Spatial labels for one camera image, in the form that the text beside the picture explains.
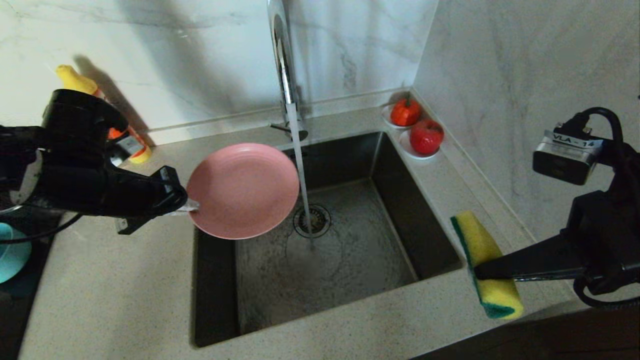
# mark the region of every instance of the yellow bottle cap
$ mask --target yellow bottle cap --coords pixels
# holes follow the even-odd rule
[[[65,89],[84,92],[93,95],[98,91],[95,81],[76,72],[71,65],[60,65],[56,67],[56,74],[62,80]]]

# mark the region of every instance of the speckled countertop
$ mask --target speckled countertop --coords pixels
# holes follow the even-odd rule
[[[380,109],[308,121],[314,143],[399,131]],[[130,170],[177,169],[183,183],[210,152],[239,142],[290,147],[279,131],[239,131],[154,149]],[[531,235],[492,190],[455,141],[427,161],[403,159],[449,239],[463,258],[448,221],[471,209],[508,253]],[[56,239],[29,320],[21,359],[407,359],[500,326],[478,304],[468,269],[270,327],[205,348],[192,342],[194,227],[188,217],[159,217],[131,236],[113,219],[84,217]],[[575,297],[564,281],[519,283],[528,315]]]

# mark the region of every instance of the stainless steel sink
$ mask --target stainless steel sink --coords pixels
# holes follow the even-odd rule
[[[385,133],[303,147],[317,228],[296,210],[253,239],[196,230],[194,342],[228,340],[461,267]],[[293,151],[285,151],[293,159]]]

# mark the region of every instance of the plate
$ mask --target plate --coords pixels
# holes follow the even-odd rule
[[[394,129],[398,129],[398,130],[405,130],[405,129],[411,128],[411,126],[398,126],[398,125],[395,125],[393,122],[391,122],[391,111],[394,109],[394,106],[395,104],[392,104],[382,108],[381,115],[385,123],[390,127],[393,127]]]
[[[409,133],[411,133],[411,130],[404,131],[402,134],[400,134],[400,137],[398,138],[398,142],[400,143],[400,146],[402,147],[404,152],[410,157],[417,160],[426,160],[426,159],[431,159],[433,156],[435,156],[438,153],[438,151],[440,151],[438,150],[435,152],[435,154],[431,154],[431,155],[422,155],[421,153],[413,150],[413,147],[411,146],[411,141],[409,140]]]
[[[210,154],[187,183],[193,223],[217,238],[240,240],[276,227],[296,204],[300,183],[282,151],[259,143],[239,143]]]

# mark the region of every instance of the red apple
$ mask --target red apple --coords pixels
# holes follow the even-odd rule
[[[442,126],[431,119],[419,121],[411,128],[409,142],[413,150],[422,155],[433,155],[444,139]]]

